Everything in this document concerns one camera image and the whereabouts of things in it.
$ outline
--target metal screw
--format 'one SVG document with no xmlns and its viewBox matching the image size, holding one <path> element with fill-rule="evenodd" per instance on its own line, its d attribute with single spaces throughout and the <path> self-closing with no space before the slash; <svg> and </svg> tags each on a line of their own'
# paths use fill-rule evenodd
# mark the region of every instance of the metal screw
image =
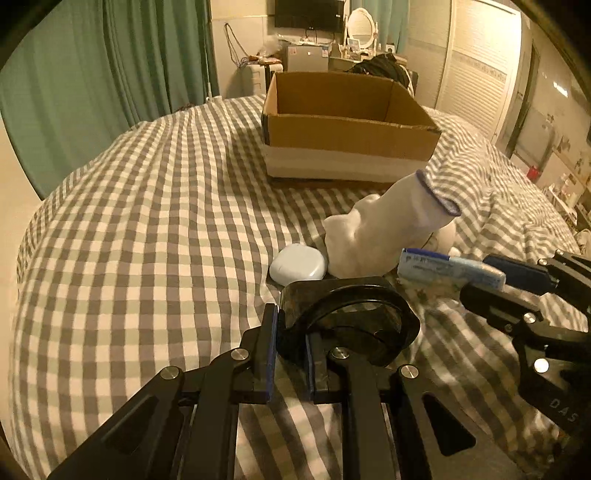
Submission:
<svg viewBox="0 0 591 480">
<path fill-rule="evenodd" d="M 535 315 L 533 313 L 526 313 L 523 315 L 523 319 L 526 323 L 535 323 Z"/>
<path fill-rule="evenodd" d="M 538 358 L 534 362 L 534 370 L 539 374 L 545 374 L 550 369 L 550 364 L 545 358 Z"/>
<path fill-rule="evenodd" d="M 173 380 L 178 377 L 178 374 L 180 372 L 181 371 L 178 367 L 175 367 L 174 365 L 169 365 L 168 367 L 164 367 L 162 369 L 162 371 L 160 372 L 160 376 L 165 380 Z"/>
<path fill-rule="evenodd" d="M 248 358 L 248 350 L 246 350 L 245 348 L 235 348 L 234 350 L 232 350 L 232 353 L 230 353 L 230 356 L 234 359 L 234 360 L 246 360 Z"/>
<path fill-rule="evenodd" d="M 412 380 L 413 378 L 418 377 L 418 368 L 414 365 L 403 365 L 400 368 L 400 373 L 402 373 L 404 378 L 409 378 Z"/>
<path fill-rule="evenodd" d="M 349 357 L 349 351 L 346 348 L 343 348 L 341 346 L 334 347 L 330 351 L 330 354 L 332 356 L 334 356 L 335 358 L 338 358 L 339 360 L 344 360 L 345 358 Z"/>
</svg>

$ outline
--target green curtain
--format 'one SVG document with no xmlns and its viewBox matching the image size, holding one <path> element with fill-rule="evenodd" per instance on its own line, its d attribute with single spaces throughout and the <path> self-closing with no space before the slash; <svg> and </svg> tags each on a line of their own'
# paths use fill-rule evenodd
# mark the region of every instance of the green curtain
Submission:
<svg viewBox="0 0 591 480">
<path fill-rule="evenodd" d="M 207 9 L 62 0 L 27 34 L 0 71 L 0 112 L 41 198 L 137 122 L 217 95 Z"/>
<path fill-rule="evenodd" d="M 397 53 L 404 53 L 408 35 L 410 0 L 351 0 L 351 11 L 365 8 L 378 23 L 378 43 L 396 45 Z"/>
</svg>

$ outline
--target monitor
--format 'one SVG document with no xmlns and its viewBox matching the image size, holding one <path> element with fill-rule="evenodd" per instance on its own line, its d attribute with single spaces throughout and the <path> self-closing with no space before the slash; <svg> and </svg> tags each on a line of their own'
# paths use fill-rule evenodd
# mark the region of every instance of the monitor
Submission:
<svg viewBox="0 0 591 480">
<path fill-rule="evenodd" d="M 343 0 L 275 0 L 275 26 L 340 32 Z"/>
</svg>

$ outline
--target open cardboard box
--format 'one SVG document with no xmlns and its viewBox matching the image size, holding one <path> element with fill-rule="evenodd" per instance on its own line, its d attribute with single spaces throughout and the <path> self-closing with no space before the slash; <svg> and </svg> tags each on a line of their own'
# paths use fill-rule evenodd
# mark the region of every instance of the open cardboard box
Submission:
<svg viewBox="0 0 591 480">
<path fill-rule="evenodd" d="M 342 72 L 276 73 L 261 115 L 271 177 L 396 181 L 441 135 L 399 83 Z"/>
</svg>

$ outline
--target plaid blanket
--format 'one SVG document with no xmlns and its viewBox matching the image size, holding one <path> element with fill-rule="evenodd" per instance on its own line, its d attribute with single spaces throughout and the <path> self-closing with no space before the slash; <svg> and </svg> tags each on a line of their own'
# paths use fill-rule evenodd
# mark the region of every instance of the plaid blanket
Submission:
<svg viewBox="0 0 591 480">
<path fill-rule="evenodd" d="M 214 99 L 144 122 L 73 172 L 32 219 L 18 258 L 11 364 L 13 452 L 44 478 L 161 368 L 207 365 L 259 324 L 280 292 L 270 261 L 322 247 L 322 219 L 371 192 L 275 189 L 261 155 L 262 98 Z M 429 110 L 443 131 L 426 172 L 462 208 L 455 246 L 535 262 L 578 251 L 549 202 L 478 131 Z M 408 360 L 453 395 L 525 469 L 557 428 L 517 394 L 508 337 L 446 299 L 407 292 L 422 322 Z M 520 293 L 583 329 L 560 299 Z M 277 364 L 270 406 L 242 406 L 238 479 L 340 479 L 339 417 L 304 401 Z"/>
</svg>

